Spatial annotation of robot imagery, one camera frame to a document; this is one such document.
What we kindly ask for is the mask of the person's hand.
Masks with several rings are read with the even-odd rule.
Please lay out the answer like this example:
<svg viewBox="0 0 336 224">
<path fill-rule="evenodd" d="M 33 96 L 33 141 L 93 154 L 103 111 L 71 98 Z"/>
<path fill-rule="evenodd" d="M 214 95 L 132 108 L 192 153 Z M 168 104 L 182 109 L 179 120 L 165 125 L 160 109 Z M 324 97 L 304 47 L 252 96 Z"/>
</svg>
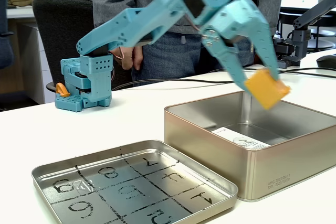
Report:
<svg viewBox="0 0 336 224">
<path fill-rule="evenodd" d="M 140 70 L 143 61 L 142 47 L 119 47 L 110 52 L 124 70 Z"/>
</svg>

